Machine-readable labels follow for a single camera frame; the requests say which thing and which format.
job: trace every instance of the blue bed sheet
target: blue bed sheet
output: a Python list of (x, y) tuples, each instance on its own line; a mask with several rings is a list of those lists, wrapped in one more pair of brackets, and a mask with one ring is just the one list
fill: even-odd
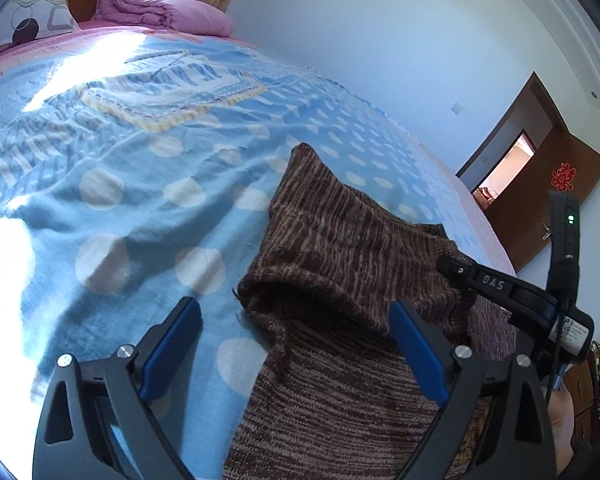
[(267, 351), (232, 288), (300, 142), (345, 184), (406, 221), (443, 223), (490, 264), (417, 142), (312, 70), (144, 29), (44, 45), (0, 63), (0, 459), (19, 480), (57, 357), (136, 343), (185, 295), (204, 328), (152, 409), (196, 478), (220, 479)]

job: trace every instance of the pillow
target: pillow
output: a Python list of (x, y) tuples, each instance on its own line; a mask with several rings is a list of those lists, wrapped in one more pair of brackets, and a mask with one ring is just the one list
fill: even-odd
[(0, 10), (0, 52), (76, 30), (65, 0), (10, 0)]

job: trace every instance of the open door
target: open door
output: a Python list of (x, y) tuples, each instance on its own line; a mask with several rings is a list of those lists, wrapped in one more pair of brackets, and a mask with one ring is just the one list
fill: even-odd
[(484, 212), (516, 272), (550, 241), (549, 190), (573, 193), (583, 203), (600, 179), (600, 154), (561, 122)]

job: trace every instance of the folded pink comforter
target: folded pink comforter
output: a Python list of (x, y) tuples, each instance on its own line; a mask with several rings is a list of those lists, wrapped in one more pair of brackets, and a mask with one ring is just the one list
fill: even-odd
[(98, 0), (93, 19), (204, 36), (234, 31), (231, 18), (200, 0)]

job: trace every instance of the ceiling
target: ceiling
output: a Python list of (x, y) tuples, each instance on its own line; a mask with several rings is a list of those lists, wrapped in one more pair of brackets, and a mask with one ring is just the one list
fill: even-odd
[(540, 19), (600, 108), (600, 32), (577, 0), (523, 0)]

